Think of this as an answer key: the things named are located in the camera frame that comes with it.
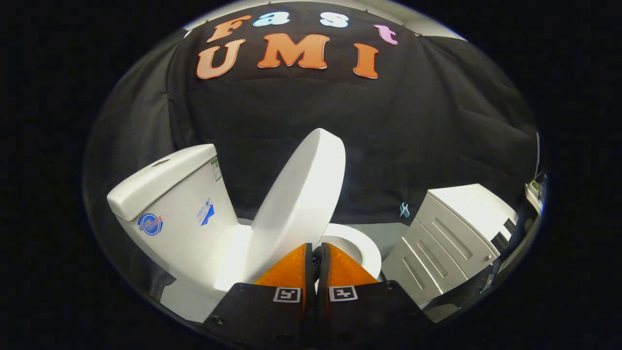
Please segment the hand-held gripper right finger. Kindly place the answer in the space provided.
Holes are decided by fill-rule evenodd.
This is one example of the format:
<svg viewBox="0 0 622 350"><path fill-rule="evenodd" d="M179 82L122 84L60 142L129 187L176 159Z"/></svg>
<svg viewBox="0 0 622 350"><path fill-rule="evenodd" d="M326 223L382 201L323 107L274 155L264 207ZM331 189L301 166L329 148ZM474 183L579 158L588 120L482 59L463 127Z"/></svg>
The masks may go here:
<svg viewBox="0 0 622 350"><path fill-rule="evenodd" d="M415 348L428 341L433 322L398 281L378 281L333 244L317 251L321 348Z"/></svg>

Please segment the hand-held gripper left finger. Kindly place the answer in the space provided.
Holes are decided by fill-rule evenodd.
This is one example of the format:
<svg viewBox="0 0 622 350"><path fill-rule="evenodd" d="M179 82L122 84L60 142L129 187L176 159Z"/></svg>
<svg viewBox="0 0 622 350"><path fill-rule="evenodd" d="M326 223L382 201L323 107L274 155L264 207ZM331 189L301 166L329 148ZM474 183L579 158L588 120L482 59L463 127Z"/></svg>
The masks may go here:
<svg viewBox="0 0 622 350"><path fill-rule="evenodd" d="M232 348L300 348L313 284L312 244L304 243L255 281L233 284L202 330Z"/></svg>

